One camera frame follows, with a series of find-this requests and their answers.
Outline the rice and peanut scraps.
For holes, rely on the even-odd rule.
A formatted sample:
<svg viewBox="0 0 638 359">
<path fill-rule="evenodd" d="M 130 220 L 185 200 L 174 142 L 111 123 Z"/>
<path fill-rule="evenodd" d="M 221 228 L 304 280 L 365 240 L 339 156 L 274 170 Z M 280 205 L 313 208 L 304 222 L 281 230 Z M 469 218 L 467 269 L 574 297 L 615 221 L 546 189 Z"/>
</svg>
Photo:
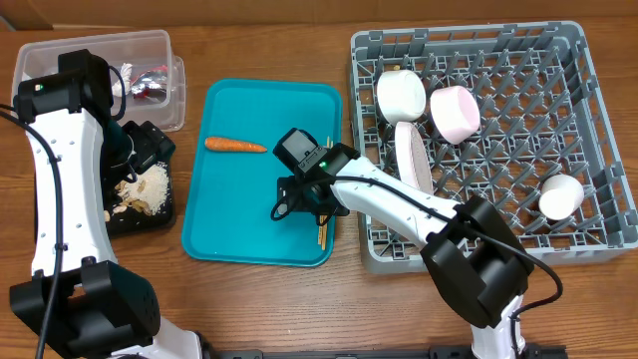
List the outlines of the rice and peanut scraps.
<svg viewBox="0 0 638 359">
<path fill-rule="evenodd" d="M 142 175 L 137 175 L 135 182 L 120 181 L 114 190 L 116 200 L 111 208 L 105 211 L 106 221 L 110 221 L 113 215 L 125 213 L 128 209 L 146 216 L 166 214 L 169 203 L 168 166 L 159 162 Z"/>
</svg>

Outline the red silver foil wrapper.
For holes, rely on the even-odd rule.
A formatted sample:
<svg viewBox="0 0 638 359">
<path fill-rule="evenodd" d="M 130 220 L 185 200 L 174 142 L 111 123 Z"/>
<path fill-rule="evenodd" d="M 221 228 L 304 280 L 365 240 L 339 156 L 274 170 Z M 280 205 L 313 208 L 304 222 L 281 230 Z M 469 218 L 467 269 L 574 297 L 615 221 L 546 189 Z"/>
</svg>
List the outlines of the red silver foil wrapper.
<svg viewBox="0 0 638 359">
<path fill-rule="evenodd" d="M 136 100 L 149 100 L 155 103 L 166 97 L 168 85 L 168 67 L 158 66 L 138 75 L 131 84 L 131 93 Z"/>
</svg>

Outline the white plate with scraps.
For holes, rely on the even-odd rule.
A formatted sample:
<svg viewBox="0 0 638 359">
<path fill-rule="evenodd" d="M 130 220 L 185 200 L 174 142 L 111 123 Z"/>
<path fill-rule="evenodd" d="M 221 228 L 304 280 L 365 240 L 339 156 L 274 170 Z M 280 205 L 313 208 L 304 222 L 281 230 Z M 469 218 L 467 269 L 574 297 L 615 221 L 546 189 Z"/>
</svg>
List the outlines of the white plate with scraps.
<svg viewBox="0 0 638 359">
<path fill-rule="evenodd" d="M 400 180 L 422 192 L 433 194 L 430 161 L 417 127 L 413 123 L 398 122 L 394 142 Z"/>
</svg>

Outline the pale green bowl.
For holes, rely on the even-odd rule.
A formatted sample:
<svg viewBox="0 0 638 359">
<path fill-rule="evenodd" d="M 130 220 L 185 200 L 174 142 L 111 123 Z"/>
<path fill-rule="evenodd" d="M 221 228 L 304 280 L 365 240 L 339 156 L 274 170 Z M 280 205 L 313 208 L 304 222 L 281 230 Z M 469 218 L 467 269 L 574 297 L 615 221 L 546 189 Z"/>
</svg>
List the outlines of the pale green bowl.
<svg viewBox="0 0 638 359">
<path fill-rule="evenodd" d="M 377 99 L 381 115 L 391 126 L 415 121 L 427 105 L 423 82 L 410 70 L 384 72 L 377 83 Z"/>
</svg>

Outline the pink white bowl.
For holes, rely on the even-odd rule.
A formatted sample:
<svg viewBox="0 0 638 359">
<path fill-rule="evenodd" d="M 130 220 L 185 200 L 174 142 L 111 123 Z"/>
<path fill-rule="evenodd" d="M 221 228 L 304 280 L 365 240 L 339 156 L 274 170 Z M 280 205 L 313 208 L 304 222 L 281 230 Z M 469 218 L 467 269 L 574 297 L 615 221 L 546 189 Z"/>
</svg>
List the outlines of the pink white bowl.
<svg viewBox="0 0 638 359">
<path fill-rule="evenodd" d="M 435 127 L 448 143 L 457 145 L 479 130 L 479 106 L 467 88 L 452 86 L 435 90 L 430 102 Z"/>
</svg>

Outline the white paper cup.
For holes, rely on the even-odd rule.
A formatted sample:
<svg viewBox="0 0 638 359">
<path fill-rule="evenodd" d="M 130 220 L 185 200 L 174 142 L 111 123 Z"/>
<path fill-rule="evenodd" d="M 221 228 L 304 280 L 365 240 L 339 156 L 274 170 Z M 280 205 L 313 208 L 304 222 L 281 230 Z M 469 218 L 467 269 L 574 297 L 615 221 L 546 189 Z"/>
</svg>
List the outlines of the white paper cup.
<svg viewBox="0 0 638 359">
<path fill-rule="evenodd" d="M 580 181 L 568 175 L 555 175 L 542 185 L 538 207 L 551 220 L 562 220 L 579 209 L 584 200 Z"/>
</svg>

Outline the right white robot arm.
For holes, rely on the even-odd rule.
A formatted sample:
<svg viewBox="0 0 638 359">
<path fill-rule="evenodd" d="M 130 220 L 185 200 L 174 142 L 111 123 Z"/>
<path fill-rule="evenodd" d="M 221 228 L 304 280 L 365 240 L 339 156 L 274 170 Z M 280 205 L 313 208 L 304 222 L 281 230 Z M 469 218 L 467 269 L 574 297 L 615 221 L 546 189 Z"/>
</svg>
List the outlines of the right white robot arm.
<svg viewBox="0 0 638 359">
<path fill-rule="evenodd" d="M 292 172 L 271 211 L 292 211 L 324 225 L 355 210 L 378 220 L 416 246 L 441 297 L 473 332 L 477 358 L 517 358 L 525 347 L 514 319 L 532 262 L 498 210 L 474 195 L 465 202 L 427 194 L 378 169 L 356 150 L 320 146 L 291 129 L 274 155 Z"/>
</svg>

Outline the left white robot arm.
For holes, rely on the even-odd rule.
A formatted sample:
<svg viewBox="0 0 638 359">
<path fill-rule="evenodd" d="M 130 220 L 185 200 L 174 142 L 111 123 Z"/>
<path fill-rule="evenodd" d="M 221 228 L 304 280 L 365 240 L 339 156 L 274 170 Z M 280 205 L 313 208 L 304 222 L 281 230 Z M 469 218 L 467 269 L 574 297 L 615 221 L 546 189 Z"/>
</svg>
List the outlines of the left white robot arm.
<svg viewBox="0 0 638 359">
<path fill-rule="evenodd" d="M 36 172 L 32 273 L 10 288 L 10 306 L 39 351 L 64 358 L 209 358 L 204 338 L 163 318 L 152 285 L 112 249 L 105 192 L 175 149 L 155 125 L 124 121 L 117 75 L 87 50 L 65 53 L 55 74 L 22 82 L 2 109 L 26 132 Z"/>
</svg>

